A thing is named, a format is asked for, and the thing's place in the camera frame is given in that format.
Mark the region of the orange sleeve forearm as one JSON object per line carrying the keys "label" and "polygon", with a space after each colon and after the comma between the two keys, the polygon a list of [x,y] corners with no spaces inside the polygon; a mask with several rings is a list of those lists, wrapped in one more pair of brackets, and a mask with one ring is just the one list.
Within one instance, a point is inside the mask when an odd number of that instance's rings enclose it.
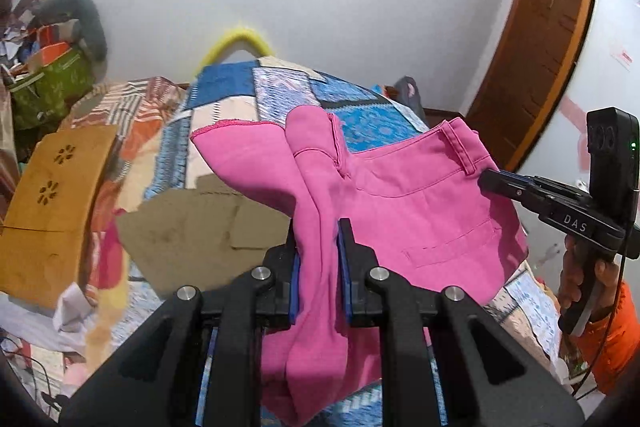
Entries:
{"label": "orange sleeve forearm", "polygon": [[639,320],[626,282],[620,288],[611,328],[607,327],[608,317],[589,322],[582,335],[574,340],[592,369],[598,390],[604,395],[614,389],[639,349]]}

